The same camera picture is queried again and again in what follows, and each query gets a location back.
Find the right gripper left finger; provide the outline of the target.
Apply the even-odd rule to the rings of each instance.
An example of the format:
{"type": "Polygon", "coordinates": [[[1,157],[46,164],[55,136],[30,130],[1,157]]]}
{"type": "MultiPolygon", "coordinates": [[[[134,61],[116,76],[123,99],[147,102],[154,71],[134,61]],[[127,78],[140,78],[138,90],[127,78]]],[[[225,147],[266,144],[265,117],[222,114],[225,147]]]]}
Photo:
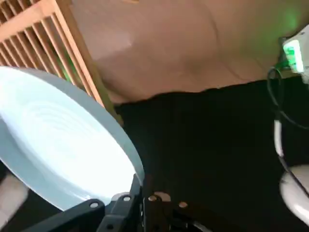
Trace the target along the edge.
{"type": "Polygon", "coordinates": [[[134,211],[141,192],[139,179],[133,176],[130,192],[120,194],[105,205],[90,199],[55,214],[25,229],[26,232],[122,232],[134,211]]]}

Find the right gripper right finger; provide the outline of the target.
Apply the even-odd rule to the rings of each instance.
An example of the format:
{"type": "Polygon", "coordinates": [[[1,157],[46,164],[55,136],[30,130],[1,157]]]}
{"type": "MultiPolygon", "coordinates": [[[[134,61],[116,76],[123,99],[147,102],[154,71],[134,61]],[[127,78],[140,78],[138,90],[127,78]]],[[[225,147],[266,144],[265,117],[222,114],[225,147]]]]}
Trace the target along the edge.
{"type": "Polygon", "coordinates": [[[187,202],[173,202],[167,193],[155,192],[143,198],[143,230],[145,232],[212,231],[188,213],[187,202]]]}

